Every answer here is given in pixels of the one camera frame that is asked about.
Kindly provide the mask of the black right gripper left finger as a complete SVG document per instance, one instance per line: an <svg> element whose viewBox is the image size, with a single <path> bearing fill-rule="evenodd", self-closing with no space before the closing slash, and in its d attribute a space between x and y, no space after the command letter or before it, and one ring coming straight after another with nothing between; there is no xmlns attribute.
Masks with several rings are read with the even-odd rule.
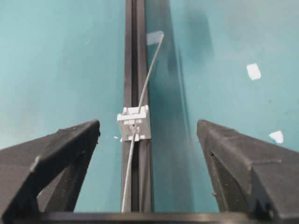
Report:
<svg viewBox="0 0 299 224"><path fill-rule="evenodd" d="M38 211L38 194L80 156L94 150L99 136L100 122L94 119L1 149L0 222L12 223L23 208Z"/></svg>

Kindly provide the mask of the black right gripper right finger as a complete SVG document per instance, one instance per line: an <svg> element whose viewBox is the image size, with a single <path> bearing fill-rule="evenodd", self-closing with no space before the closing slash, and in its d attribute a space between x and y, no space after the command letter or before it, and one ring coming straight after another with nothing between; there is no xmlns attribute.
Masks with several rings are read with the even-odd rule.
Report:
<svg viewBox="0 0 299 224"><path fill-rule="evenodd" d="M204 119L197 122L197 137L221 212L298 220L298 152Z"/></svg>

